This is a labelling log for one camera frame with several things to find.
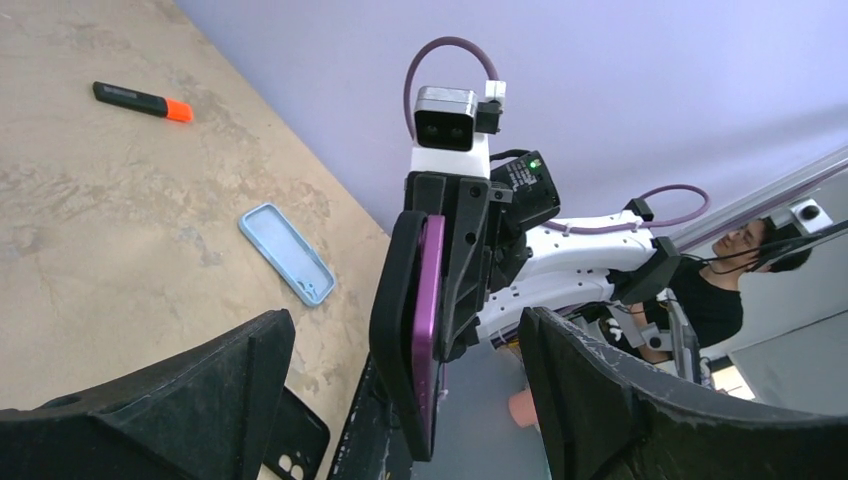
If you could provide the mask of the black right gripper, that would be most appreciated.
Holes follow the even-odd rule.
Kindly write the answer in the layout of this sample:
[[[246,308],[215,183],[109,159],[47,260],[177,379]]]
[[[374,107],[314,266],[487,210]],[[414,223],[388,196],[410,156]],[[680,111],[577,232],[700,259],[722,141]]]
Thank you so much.
[[[413,171],[405,185],[405,208],[445,218],[442,259],[443,318],[439,358],[457,357],[482,308],[481,292],[509,286],[531,258],[527,232],[560,211],[560,198],[537,151],[493,155],[504,163],[489,178]]]

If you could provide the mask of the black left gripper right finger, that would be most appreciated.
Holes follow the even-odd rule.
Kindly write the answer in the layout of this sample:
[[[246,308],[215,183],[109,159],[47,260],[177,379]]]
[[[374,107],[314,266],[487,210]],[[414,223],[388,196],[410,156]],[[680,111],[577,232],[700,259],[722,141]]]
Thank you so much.
[[[843,479],[847,421],[718,393],[543,307],[519,325],[556,479]]]

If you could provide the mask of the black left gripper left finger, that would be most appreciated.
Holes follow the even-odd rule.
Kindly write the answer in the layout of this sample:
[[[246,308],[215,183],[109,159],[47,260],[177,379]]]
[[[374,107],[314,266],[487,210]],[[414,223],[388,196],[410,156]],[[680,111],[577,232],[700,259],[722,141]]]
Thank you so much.
[[[181,354],[1,413],[5,479],[254,479],[295,329],[271,310]]]

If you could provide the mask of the purple phone black screen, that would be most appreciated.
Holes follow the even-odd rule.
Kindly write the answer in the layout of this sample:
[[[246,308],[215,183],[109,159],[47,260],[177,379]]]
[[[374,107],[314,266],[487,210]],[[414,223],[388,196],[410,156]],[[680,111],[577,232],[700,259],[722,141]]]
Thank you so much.
[[[420,273],[411,335],[411,369],[416,405],[425,436],[432,435],[438,397],[438,361],[434,354],[439,314],[445,218],[427,217],[420,241]]]

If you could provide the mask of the black phone case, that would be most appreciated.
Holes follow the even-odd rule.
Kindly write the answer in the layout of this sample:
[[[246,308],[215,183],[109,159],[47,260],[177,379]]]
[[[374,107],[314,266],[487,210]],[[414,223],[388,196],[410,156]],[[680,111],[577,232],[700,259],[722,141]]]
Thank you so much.
[[[327,424],[285,387],[263,464],[280,479],[314,480],[329,441]]]
[[[411,458],[432,458],[431,424],[414,392],[411,342],[419,279],[419,239],[427,215],[402,212],[394,225],[370,315],[369,349]]]

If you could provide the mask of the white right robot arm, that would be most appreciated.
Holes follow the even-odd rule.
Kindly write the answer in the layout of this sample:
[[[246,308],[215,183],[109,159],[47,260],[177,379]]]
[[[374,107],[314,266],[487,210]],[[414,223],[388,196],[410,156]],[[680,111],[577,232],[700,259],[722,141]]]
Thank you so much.
[[[450,361],[533,306],[632,304],[660,293],[680,256],[652,232],[641,199],[611,215],[562,219],[540,153],[414,146],[407,209],[437,230],[440,314],[435,355]]]

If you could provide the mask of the light blue phone case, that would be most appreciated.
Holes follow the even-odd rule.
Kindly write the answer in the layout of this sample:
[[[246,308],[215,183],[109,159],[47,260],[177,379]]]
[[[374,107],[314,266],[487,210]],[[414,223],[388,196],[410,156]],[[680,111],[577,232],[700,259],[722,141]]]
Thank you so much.
[[[334,290],[334,274],[277,206],[264,203],[249,210],[238,227],[306,306],[320,306]]]

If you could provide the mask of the pink cylinder bottle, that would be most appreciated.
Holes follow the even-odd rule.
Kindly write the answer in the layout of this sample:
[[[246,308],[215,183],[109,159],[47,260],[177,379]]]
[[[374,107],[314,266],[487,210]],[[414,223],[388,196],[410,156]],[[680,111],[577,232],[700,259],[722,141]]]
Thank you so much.
[[[535,429],[539,427],[534,398],[529,387],[509,398],[508,409],[518,427]]]

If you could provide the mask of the person in black shirt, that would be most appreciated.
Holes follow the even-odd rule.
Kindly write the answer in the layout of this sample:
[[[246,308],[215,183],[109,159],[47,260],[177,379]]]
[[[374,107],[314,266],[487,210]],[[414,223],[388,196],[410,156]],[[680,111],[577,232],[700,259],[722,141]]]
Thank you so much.
[[[794,271],[808,261],[812,249],[787,255],[771,265],[753,270],[760,254],[775,250],[767,245],[786,238],[778,233],[769,220],[758,219],[727,233],[712,245],[712,251],[717,257],[739,255],[718,258],[708,265],[689,258],[681,260],[669,288],[693,328],[700,348],[727,340],[741,330],[744,308],[740,279],[743,275],[749,272]],[[667,309],[656,300],[633,304],[629,306],[629,311],[637,326],[654,323],[660,329],[669,327]],[[616,345],[630,355],[652,364],[672,358],[670,352],[652,350],[647,344],[634,348],[624,336]]]

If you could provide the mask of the black marker orange cap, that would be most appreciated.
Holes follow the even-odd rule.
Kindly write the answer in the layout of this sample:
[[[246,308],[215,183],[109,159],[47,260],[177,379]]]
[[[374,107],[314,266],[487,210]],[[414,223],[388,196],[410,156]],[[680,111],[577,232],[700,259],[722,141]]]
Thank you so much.
[[[189,123],[194,118],[192,107],[178,100],[100,81],[92,83],[92,92],[99,102],[139,113],[183,123]]]

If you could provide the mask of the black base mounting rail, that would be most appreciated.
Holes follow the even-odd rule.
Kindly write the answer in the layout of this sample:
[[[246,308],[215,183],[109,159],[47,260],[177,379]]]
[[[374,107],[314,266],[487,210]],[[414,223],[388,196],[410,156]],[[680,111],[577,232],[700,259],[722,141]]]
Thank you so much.
[[[399,418],[367,357],[328,480],[409,480],[413,461]]]

